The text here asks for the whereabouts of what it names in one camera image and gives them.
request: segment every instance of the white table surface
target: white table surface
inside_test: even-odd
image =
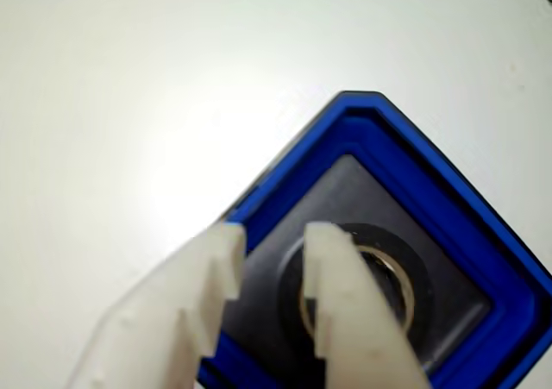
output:
[[[552,268],[546,0],[0,0],[0,387],[61,388],[342,90],[384,92]]]

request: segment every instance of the blue border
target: blue border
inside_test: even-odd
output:
[[[364,117],[347,116],[345,112],[350,108],[364,109],[370,113]],[[301,141],[241,204],[229,213],[228,219],[246,225],[248,247],[253,249],[337,157],[342,154],[353,154],[448,250],[449,256],[462,270],[492,298],[494,306],[486,320],[431,376],[435,387],[478,387],[530,331],[537,312],[533,292],[516,270],[506,263],[494,246],[476,229],[476,225],[470,224],[465,216],[455,210],[455,204],[439,192],[439,187],[430,177],[420,172],[419,166],[382,130],[381,123],[374,120],[378,118],[383,119],[386,125],[396,131],[439,172],[485,225],[516,255],[546,293],[551,294],[552,281],[521,241],[500,221],[489,205],[442,154],[379,93],[342,93],[338,96]],[[289,178],[294,179],[295,183],[292,184],[292,190],[288,188],[286,191],[285,185]],[[420,192],[425,203],[429,202],[435,206],[420,205]],[[432,201],[427,200],[428,195],[432,195]],[[267,221],[266,215],[259,221],[258,215],[263,215],[263,205],[265,202],[271,202],[271,197],[277,198],[273,200],[278,202],[279,214],[272,212],[273,221]],[[445,232],[446,229],[440,229],[436,223],[440,222],[436,216],[444,209],[447,210],[447,215],[454,216],[455,225],[459,224],[456,232]],[[472,241],[466,242],[466,238],[461,238],[462,236]],[[475,261],[474,256],[466,255],[463,249],[478,249]],[[219,345],[216,358],[211,362],[227,376],[234,376],[240,369],[239,365],[242,365],[244,368],[241,379],[230,379],[233,384],[237,387],[269,387],[267,382],[270,378],[251,363],[246,354],[224,334],[221,341],[224,344]],[[552,331],[549,329],[502,381],[500,387],[511,387],[518,382],[551,342]],[[244,372],[247,372],[247,379],[243,379]]]

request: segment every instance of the blue plastic frame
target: blue plastic frame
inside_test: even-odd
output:
[[[532,348],[495,382],[514,386],[552,343],[549,323],[538,339],[531,335],[536,324],[543,327],[542,314],[550,315],[552,280],[441,152],[381,94],[336,97],[227,219],[246,226],[248,249],[254,249],[343,154],[352,154],[492,300],[484,321],[430,376],[432,385],[480,387],[531,336]],[[225,334],[208,362],[236,387],[280,386]],[[206,383],[208,377],[202,368],[200,380]]]

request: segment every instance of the white surface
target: white surface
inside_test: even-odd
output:
[[[238,297],[246,236],[218,223],[187,242],[102,320],[71,389],[192,389]]]
[[[317,300],[316,356],[327,389],[429,389],[416,354],[349,233],[304,231],[304,296]]]
[[[0,0],[0,387],[59,389],[341,90],[384,92],[552,267],[551,49],[545,0]]]

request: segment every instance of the white plastic claw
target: white plastic claw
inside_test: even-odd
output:
[[[304,295],[317,300],[315,352],[329,389],[430,387],[404,332],[348,234],[311,223]]]
[[[192,388],[238,297],[244,252],[243,228],[226,223],[185,244],[108,312],[68,388]]]

